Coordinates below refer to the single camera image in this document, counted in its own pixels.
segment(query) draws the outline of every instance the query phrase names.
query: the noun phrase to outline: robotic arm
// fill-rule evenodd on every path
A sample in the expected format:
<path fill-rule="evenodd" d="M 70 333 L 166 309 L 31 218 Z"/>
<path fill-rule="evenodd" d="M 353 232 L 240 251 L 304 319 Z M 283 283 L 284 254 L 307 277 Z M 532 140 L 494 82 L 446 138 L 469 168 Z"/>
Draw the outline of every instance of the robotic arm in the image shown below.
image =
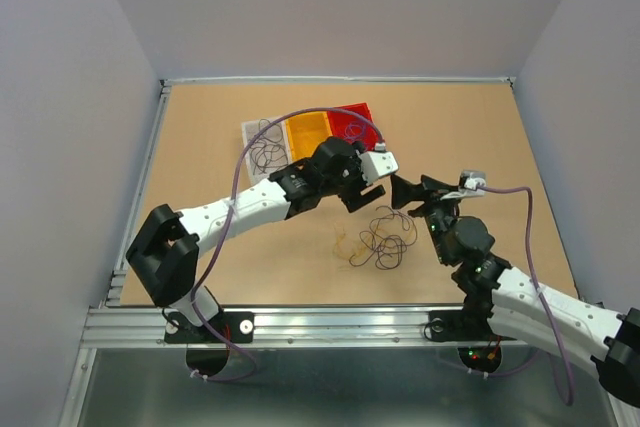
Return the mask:
<path fill-rule="evenodd" d="M 272 173 L 268 179 L 229 198 L 174 212 L 164 204 L 151 211 L 126 258 L 157 307 L 172 307 L 201 326 L 190 293 L 196 280 L 198 259 L 213 249 L 222 234 L 229 208 L 233 218 L 226 238 L 262 224 L 287 220 L 314 209 L 320 199 L 337 195 L 348 212 L 354 212 L 384 195 L 374 182 L 395 173 L 391 152 L 365 149 L 329 137 L 313 155 Z M 221 312 L 206 287 L 196 292 L 195 303 L 206 319 Z"/>
<path fill-rule="evenodd" d="M 592 306 L 540 284 L 507 260 L 491 252 L 495 239 L 476 217 L 461 216 L 463 198 L 482 195 L 485 185 L 476 172 L 463 172 L 458 185 L 423 175 L 411 184 L 393 175 L 394 209 L 409 202 L 422 204 L 409 211 L 429 226 L 438 260 L 457 267 L 452 279 L 466 294 L 461 325 L 443 323 L 440 329 L 462 329 L 520 339 L 558 355 L 558 345 L 539 292 L 544 294 L 571 363 L 598 378 L 620 400 L 640 407 L 640 311 L 627 315 Z"/>

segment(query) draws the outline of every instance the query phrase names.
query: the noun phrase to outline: white wall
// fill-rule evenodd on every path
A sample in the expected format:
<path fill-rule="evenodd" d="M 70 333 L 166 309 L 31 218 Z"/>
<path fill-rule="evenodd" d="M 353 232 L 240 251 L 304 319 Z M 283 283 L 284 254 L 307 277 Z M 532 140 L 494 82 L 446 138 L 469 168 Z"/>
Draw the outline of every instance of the white wall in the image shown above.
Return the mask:
<path fill-rule="evenodd" d="M 0 0 L 0 424 L 56 425 L 157 78 L 116 0 Z"/>
<path fill-rule="evenodd" d="M 640 304 L 640 0 L 563 0 L 516 98 L 578 288 Z"/>
<path fill-rule="evenodd" d="M 119 0 L 161 78 L 516 74 L 560 0 Z"/>

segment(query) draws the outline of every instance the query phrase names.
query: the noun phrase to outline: black cord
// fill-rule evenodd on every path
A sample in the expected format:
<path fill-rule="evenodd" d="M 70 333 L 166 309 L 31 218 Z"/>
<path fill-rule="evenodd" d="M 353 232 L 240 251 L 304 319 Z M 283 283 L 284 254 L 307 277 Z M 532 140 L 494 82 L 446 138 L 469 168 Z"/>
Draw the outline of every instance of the black cord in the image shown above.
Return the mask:
<path fill-rule="evenodd" d="M 402 263 L 402 257 L 409 246 L 415 244 L 416 240 L 418 240 L 418 230 L 411 217 L 398 210 L 393 210 L 391 207 L 380 206 L 376 211 L 380 209 L 386 209 L 389 213 L 381 217 L 376 217 L 369 222 L 369 228 L 367 230 L 360 232 L 360 241 L 371 253 L 366 259 L 358 263 L 354 261 L 357 255 L 352 255 L 349 258 L 349 263 L 353 267 L 361 267 L 375 256 L 376 268 L 380 270 L 395 269 Z M 410 241 L 405 241 L 397 234 L 380 235 L 379 230 L 382 230 L 380 224 L 383 222 L 391 222 L 394 219 L 400 219 L 402 230 L 404 232 L 410 232 Z"/>
<path fill-rule="evenodd" d="M 258 130 L 266 127 L 269 120 L 260 119 Z M 287 165 L 287 151 L 284 146 L 282 125 L 276 124 L 256 139 L 249 150 L 249 161 L 253 164 L 253 174 L 268 174 Z"/>
<path fill-rule="evenodd" d="M 182 326 L 178 322 L 176 322 L 175 320 L 169 318 L 169 316 L 165 312 L 164 308 L 160 311 L 160 313 L 162 314 L 162 317 L 164 317 L 164 320 L 166 320 L 168 323 L 173 325 L 176 329 L 181 329 L 182 328 Z"/>

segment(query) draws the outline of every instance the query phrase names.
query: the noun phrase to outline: plastic bin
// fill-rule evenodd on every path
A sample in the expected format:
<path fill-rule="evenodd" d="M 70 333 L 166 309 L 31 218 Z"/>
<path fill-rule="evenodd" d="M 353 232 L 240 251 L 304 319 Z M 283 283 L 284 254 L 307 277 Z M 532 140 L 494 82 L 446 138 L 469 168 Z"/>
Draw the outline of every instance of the plastic bin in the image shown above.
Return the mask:
<path fill-rule="evenodd" d="M 241 127 L 244 145 L 247 145 L 261 127 L 265 127 L 272 120 L 275 120 L 275 117 L 243 122 Z M 247 153 L 245 162 L 251 185 L 266 179 L 271 172 L 286 167 L 292 162 L 289 138 L 284 122 L 274 125 L 258 139 Z"/>
<path fill-rule="evenodd" d="M 362 115 L 368 120 L 373 120 L 369 107 L 365 103 L 345 105 L 344 107 L 336 108 L 350 110 L 351 112 Z M 332 135 L 340 137 L 349 143 L 360 140 L 364 143 L 367 150 L 373 150 L 378 137 L 370 126 L 351 115 L 339 112 L 327 112 L 327 118 L 329 119 Z"/>
<path fill-rule="evenodd" d="M 331 136 L 331 126 L 324 112 L 310 112 L 286 120 L 291 158 L 311 157 L 318 144 Z"/>

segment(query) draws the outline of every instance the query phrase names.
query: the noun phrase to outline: table surface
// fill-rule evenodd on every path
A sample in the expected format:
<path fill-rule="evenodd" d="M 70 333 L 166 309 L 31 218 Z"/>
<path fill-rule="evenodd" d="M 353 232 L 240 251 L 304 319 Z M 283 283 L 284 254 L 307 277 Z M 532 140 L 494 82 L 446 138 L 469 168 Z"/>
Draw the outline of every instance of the table surface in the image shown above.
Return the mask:
<path fill-rule="evenodd" d="M 506 84 L 236 84 L 179 85 L 171 90 L 151 165 L 138 224 L 157 205 L 174 210 L 213 202 L 230 194 L 242 150 L 243 121 L 293 110 L 366 102 L 400 165 L 399 174 L 418 182 L 426 174 L 456 183 L 463 169 L 482 170 L 489 186 L 528 185 L 534 192 L 532 249 L 542 282 L 576 296 L 551 209 L 511 89 Z M 359 232 L 389 205 L 387 195 L 348 214 L 337 198 L 313 211 L 261 226 L 225 243 L 206 285 L 222 304 L 459 303 L 464 295 L 440 265 L 426 224 L 416 219 L 418 241 L 400 266 L 380 270 L 374 260 L 352 267 L 336 256 L 351 252 Z M 250 186 L 246 167 L 240 189 Z M 527 270 L 524 193 L 487 194 L 461 204 L 464 215 L 481 218 L 496 238 L 493 252 Z M 204 270 L 209 255 L 198 264 Z M 130 269 L 122 305 L 151 305 Z"/>

